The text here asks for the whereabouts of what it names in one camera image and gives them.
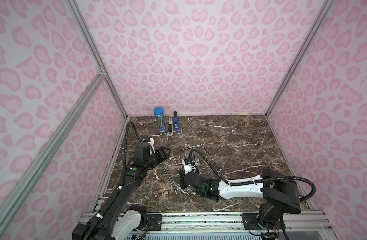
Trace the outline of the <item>dark pencil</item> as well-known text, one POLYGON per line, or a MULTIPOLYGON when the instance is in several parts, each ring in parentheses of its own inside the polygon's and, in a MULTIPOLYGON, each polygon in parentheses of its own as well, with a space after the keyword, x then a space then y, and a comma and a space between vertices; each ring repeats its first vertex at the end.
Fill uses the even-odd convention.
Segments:
POLYGON ((166 178, 167 178, 167 180, 168 180, 168 182, 169 182, 170 186, 174 189, 174 184, 173 184, 173 182, 172 182, 171 175, 170 175, 170 173, 168 172, 168 169, 165 167, 165 165, 164 165, 164 164, 161 164, 161 166, 162 166, 162 169, 163 169, 163 171, 164 171, 164 173, 165 173, 165 175, 166 175, 166 178))
POLYGON ((169 181, 171 187, 173 188, 174 193, 177 194, 175 183, 172 179, 172 176, 171 176, 171 173, 170 173, 169 169, 167 169, 166 172, 167 172, 168 181, 169 181))

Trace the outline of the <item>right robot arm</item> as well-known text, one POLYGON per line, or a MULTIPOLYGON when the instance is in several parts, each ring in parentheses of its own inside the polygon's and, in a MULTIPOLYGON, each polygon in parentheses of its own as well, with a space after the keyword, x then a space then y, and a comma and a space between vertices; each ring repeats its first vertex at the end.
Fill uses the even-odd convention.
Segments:
POLYGON ((179 171, 181 188, 191 188, 200 197, 215 203, 220 200, 233 198, 262 198, 259 213, 247 223, 253 224, 253 229, 273 229, 284 214, 300 214, 300 197, 294 180, 276 180, 259 183, 259 180, 282 177, 282 174, 272 170, 263 170, 261 175, 249 179, 208 180, 195 171, 179 171))

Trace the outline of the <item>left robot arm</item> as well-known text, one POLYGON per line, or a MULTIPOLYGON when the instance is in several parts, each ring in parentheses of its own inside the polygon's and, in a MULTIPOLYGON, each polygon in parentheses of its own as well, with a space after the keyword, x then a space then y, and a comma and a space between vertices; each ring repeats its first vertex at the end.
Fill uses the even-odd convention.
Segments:
POLYGON ((111 240, 114 226, 130 196, 141 185, 149 170, 154 169, 170 157, 171 149, 153 149, 150 142, 137 143, 130 164, 122 171, 121 182, 111 193, 98 212, 86 224, 78 224, 73 240, 111 240))

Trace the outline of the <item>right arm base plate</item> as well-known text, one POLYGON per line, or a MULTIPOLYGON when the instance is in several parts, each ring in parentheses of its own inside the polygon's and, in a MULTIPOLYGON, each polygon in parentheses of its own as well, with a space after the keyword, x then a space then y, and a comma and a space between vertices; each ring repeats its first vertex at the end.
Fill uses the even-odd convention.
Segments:
POLYGON ((242 217, 242 222, 243 222, 245 230, 250 230, 250 231, 252 230, 271 231, 274 229, 281 230, 280 221, 277 221, 275 224, 265 221, 257 213, 245 213, 245 214, 241 214, 241 217, 242 217))

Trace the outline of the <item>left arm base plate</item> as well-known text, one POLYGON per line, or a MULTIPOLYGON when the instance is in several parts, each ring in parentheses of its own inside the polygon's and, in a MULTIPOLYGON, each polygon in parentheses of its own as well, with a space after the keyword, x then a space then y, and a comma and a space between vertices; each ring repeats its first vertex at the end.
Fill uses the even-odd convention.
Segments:
POLYGON ((147 215, 148 231, 156 232, 161 231, 162 215, 161 214, 148 214, 147 215))

